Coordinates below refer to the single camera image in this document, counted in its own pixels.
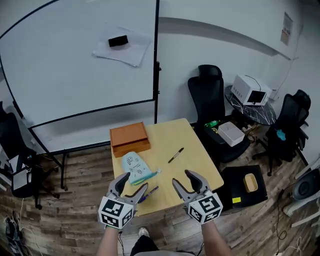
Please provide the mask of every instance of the pen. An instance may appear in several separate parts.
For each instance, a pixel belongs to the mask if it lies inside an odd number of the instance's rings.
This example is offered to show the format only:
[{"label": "pen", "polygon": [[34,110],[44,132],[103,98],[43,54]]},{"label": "pen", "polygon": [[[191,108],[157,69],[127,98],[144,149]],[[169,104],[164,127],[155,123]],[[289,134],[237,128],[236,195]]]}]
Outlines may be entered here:
[{"label": "pen", "polygon": [[182,147],[182,148],[178,151],[178,153],[176,153],[176,154],[169,160],[168,164],[170,164],[170,163],[172,162],[172,160],[175,159],[175,158],[181,153],[182,150],[184,150],[184,147]]},{"label": "pen", "polygon": [[138,202],[138,204],[142,203],[144,200],[147,199],[148,196],[150,196],[154,191],[156,191],[159,188],[159,186],[156,186],[154,189],[152,189],[148,194],[146,194],[144,197],[142,197],[140,199],[140,201]]}]

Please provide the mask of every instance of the white appliance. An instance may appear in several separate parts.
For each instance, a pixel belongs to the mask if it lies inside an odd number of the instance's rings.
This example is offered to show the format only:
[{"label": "white appliance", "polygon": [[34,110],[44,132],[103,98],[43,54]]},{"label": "white appliance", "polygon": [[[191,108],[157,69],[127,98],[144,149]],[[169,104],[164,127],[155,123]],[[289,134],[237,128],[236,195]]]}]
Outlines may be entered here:
[{"label": "white appliance", "polygon": [[272,90],[259,79],[237,74],[231,92],[243,105],[264,106]]}]

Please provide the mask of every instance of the yellow sticky note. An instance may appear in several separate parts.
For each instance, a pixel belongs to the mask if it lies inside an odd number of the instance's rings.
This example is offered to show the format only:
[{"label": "yellow sticky note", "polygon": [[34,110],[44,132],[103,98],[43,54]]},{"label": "yellow sticky note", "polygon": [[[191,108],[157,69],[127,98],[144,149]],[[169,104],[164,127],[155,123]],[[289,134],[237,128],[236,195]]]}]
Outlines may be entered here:
[{"label": "yellow sticky note", "polygon": [[232,203],[240,203],[241,202],[241,197],[235,197],[235,198],[232,198]]}]

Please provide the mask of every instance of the wooden table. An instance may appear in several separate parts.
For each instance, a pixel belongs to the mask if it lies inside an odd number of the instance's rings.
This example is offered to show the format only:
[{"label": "wooden table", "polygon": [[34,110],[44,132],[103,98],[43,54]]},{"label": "wooden table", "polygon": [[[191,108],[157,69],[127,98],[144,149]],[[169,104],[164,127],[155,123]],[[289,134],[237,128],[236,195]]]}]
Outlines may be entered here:
[{"label": "wooden table", "polygon": [[[138,155],[146,162],[152,172],[157,169],[162,169],[162,172],[145,181],[148,182],[146,193],[156,186],[159,188],[145,201],[137,205],[136,216],[182,204],[183,200],[176,193],[172,179],[177,179],[188,191],[193,191],[185,170],[195,171],[205,177],[212,190],[216,190],[224,184],[216,166],[185,118],[147,125],[145,129],[151,149],[139,152]],[[168,163],[181,148],[184,150],[180,155]],[[124,173],[121,157],[115,158],[113,153],[112,164],[114,177]],[[141,185],[130,185],[127,181],[122,195],[132,195]]]}]

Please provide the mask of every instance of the black pen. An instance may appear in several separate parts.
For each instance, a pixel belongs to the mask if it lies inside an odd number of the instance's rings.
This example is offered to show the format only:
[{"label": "black pen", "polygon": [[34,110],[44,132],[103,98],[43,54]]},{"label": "black pen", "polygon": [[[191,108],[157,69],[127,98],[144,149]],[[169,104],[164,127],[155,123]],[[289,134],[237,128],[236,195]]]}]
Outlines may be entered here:
[{"label": "black pen", "polygon": [[182,148],[178,151],[178,153],[176,153],[176,154],[169,160],[168,164],[170,164],[170,163],[172,162],[172,160],[175,159],[175,158],[181,153],[182,150],[184,150],[184,147],[182,147]]}]

